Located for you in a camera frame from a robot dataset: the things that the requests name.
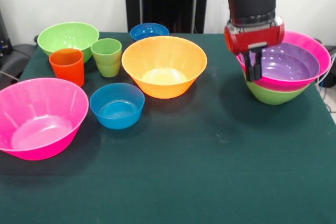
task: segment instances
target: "plastic bowl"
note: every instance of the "plastic bowl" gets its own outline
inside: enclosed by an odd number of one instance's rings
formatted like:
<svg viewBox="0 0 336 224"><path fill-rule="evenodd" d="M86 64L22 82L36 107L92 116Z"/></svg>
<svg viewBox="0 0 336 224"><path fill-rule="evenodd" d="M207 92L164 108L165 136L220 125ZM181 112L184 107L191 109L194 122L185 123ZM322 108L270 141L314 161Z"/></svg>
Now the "plastic bowl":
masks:
<svg viewBox="0 0 336 224"><path fill-rule="evenodd" d="M202 48L189 40L159 36L130 45L121 62L143 92L169 99L188 90L205 70L207 58Z"/></svg>
<svg viewBox="0 0 336 224"><path fill-rule="evenodd" d="M103 86L90 99L91 110L98 122L113 130L134 125L141 116L144 103L141 90L125 83Z"/></svg>
<svg viewBox="0 0 336 224"><path fill-rule="evenodd" d="M160 24L156 23L143 23L134 26L131 29L131 37L133 40L138 41L148 37L154 36L168 36L169 30Z"/></svg>
<svg viewBox="0 0 336 224"><path fill-rule="evenodd" d="M309 86L307 85L296 91L274 91L265 89L253 82L246 82L246 84L255 98L257 98L260 102L269 105L280 105L288 102L304 92L304 90Z"/></svg>
<svg viewBox="0 0 336 224"><path fill-rule="evenodd" d="M330 68L331 57L325 47L322 44L318 43L316 40L297 32L286 31L283 42L301 47L314 55L319 62L319 74L300 80L279 80L276 78L263 76L259 81L255 82L255 84L257 84L258 86L275 91L297 91L303 89L308 84L315 81L318 77L325 74ZM245 71L245 65L241 59L241 55L238 55L237 59L241 67Z"/></svg>
<svg viewBox="0 0 336 224"><path fill-rule="evenodd" d="M62 152L89 108L79 86L56 78L18 82L0 91L0 101L0 150L26 160Z"/></svg>
<svg viewBox="0 0 336 224"><path fill-rule="evenodd" d="M275 80L290 81L314 78L320 73L319 61L305 49L289 43L281 43L263 49L262 75ZM250 54L251 64L255 53Z"/></svg>
<svg viewBox="0 0 336 224"><path fill-rule="evenodd" d="M84 63L92 56L91 45L99 38L98 30L81 22L67 22L51 26L37 38L39 47L50 56L63 48L76 48L83 52Z"/></svg>

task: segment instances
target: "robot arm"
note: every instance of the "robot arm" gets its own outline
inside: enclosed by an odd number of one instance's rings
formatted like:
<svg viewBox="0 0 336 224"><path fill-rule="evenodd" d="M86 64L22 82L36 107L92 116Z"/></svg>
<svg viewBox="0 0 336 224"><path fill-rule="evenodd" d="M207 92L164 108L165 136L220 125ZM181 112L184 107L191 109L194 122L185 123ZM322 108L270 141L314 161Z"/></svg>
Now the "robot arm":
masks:
<svg viewBox="0 0 336 224"><path fill-rule="evenodd" d="M225 40L230 51L243 54L247 81L259 80L261 52L282 42L285 34L283 20L275 14L276 0L228 0L230 20L225 30ZM256 54L251 66L250 52Z"/></svg>

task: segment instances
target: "cup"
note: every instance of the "cup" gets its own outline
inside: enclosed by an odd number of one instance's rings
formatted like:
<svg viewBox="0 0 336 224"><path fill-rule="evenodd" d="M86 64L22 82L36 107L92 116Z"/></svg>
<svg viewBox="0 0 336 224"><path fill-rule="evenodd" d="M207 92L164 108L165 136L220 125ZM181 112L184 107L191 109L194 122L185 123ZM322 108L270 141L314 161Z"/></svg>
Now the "cup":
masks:
<svg viewBox="0 0 336 224"><path fill-rule="evenodd" d="M83 86L84 60L81 50L75 48L57 50L50 55L49 62L57 78Z"/></svg>
<svg viewBox="0 0 336 224"><path fill-rule="evenodd" d="M116 39L99 39L91 46L91 51L100 74L113 77L119 73L121 43Z"/></svg>

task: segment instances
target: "table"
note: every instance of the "table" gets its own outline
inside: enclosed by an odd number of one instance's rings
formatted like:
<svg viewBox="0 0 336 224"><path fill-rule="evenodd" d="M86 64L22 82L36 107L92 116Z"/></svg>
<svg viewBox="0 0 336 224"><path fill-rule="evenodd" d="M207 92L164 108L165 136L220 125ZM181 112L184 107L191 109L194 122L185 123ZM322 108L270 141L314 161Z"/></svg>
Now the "table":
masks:
<svg viewBox="0 0 336 224"><path fill-rule="evenodd" d="M183 96L146 96L139 122L120 131L89 111L73 143L45 161L0 153L1 223L336 223L336 127L316 88L262 104L223 35L176 36L208 57ZM123 70L102 77L92 58L85 69L89 97L133 83ZM53 76L38 49L22 80Z"/></svg>

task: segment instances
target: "pink bowl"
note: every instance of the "pink bowl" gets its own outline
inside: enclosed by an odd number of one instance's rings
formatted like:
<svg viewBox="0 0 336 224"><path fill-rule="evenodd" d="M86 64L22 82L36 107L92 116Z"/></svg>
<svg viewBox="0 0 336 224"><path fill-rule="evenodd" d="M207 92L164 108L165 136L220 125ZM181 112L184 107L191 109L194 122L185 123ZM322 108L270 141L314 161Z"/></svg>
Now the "pink bowl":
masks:
<svg viewBox="0 0 336 224"><path fill-rule="evenodd" d="M259 81L255 82L257 85L275 91L296 91L304 88L318 77L324 75L330 68L331 57L325 47L316 40L294 31L286 31L283 42L299 46L313 54L320 64L320 73L315 77L304 80L277 80L269 77L262 77ZM242 55L238 55L237 60L244 72L246 72L245 65L240 58L241 56Z"/></svg>
<svg viewBox="0 0 336 224"><path fill-rule="evenodd" d="M66 80L9 86L0 91L0 150L26 160L55 156L72 142L88 109L85 92Z"/></svg>

